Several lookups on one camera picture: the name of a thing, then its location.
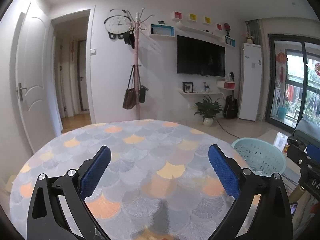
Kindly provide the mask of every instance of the round table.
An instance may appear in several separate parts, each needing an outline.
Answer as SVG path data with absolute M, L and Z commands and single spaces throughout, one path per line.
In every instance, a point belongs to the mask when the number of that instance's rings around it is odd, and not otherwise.
M 62 176 L 106 145 L 111 162 L 85 202 L 111 239 L 207 240 L 234 201 L 209 162 L 212 144 L 242 168 L 248 167 L 228 143 L 173 122 L 101 123 L 62 134 L 17 175 L 10 197 L 11 221 L 26 238 L 30 198 L 39 174 Z M 72 231 L 79 234 L 64 198 L 61 205 Z M 247 219 L 242 230 L 248 225 Z

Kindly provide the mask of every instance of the black cable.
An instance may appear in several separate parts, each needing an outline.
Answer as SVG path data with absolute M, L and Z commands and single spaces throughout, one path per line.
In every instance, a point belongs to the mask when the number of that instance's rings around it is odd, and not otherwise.
M 238 138 L 238 139 L 240 139 L 240 137 L 238 137 L 238 136 L 236 136 L 236 135 L 234 135 L 234 134 L 232 134 L 232 133 L 229 133 L 229 132 L 227 132 L 223 127 L 222 127 L 222 125 L 219 123 L 219 121 L 217 120 L 217 122 L 218 122 L 218 124 L 220 125 L 220 127 L 226 132 L 226 133 L 228 133 L 228 134 L 230 134 L 230 135 L 232 135 L 232 136 L 234 136 L 234 137 L 236 137 L 236 138 Z

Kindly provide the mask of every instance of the washing machine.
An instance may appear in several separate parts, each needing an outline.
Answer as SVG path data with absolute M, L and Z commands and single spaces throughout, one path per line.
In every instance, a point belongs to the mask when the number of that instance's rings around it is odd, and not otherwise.
M 275 116 L 278 113 L 278 108 L 280 106 L 280 102 L 281 102 L 281 89 L 280 88 L 276 88 L 275 89 L 275 94 L 273 97 L 273 105 L 272 105 L 272 109 L 271 109 L 271 116 Z

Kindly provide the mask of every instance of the guitar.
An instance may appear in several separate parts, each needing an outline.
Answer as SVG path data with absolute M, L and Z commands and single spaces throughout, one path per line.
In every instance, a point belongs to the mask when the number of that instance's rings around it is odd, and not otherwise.
M 233 72 L 231 72 L 231 78 L 233 82 L 235 81 L 235 77 L 233 75 Z M 238 116 L 238 105 L 237 105 L 237 99 L 235 99 L 235 91 L 232 91 L 231 96 L 227 96 L 226 98 L 226 106 L 223 109 L 223 116 L 226 119 L 234 119 Z

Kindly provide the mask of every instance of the clock face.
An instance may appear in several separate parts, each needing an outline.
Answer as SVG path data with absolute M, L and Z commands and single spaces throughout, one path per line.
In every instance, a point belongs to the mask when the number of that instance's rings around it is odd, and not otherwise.
M 126 33 L 130 26 L 131 21 L 125 16 L 111 17 L 105 23 L 106 30 L 114 34 Z

